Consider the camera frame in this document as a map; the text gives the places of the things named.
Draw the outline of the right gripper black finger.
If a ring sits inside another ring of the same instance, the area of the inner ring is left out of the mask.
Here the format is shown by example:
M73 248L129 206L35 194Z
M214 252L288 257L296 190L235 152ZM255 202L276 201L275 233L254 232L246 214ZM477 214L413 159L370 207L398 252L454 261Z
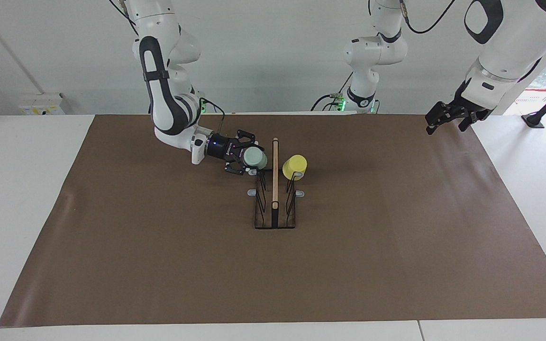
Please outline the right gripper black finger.
M256 135L245 130L237 130L236 136L229 138L231 148L249 148L259 146Z
M245 164L245 162L240 158L225 159L225 172L233 173L235 175L243 175L252 169L254 169L254 166Z

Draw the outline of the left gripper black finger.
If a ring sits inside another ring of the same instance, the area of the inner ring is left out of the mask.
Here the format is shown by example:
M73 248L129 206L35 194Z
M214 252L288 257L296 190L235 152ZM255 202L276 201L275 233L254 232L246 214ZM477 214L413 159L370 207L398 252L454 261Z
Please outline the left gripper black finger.
M461 132L465 132L471 125L478 121L484 121L487 119L491 114L490 109L481 110L478 112L466 112L466 114L462 115L462 121L458 124L459 130Z
M438 127L452 121L452 116L449 112L449 106L439 101L425 115L427 123L426 132L432 135Z

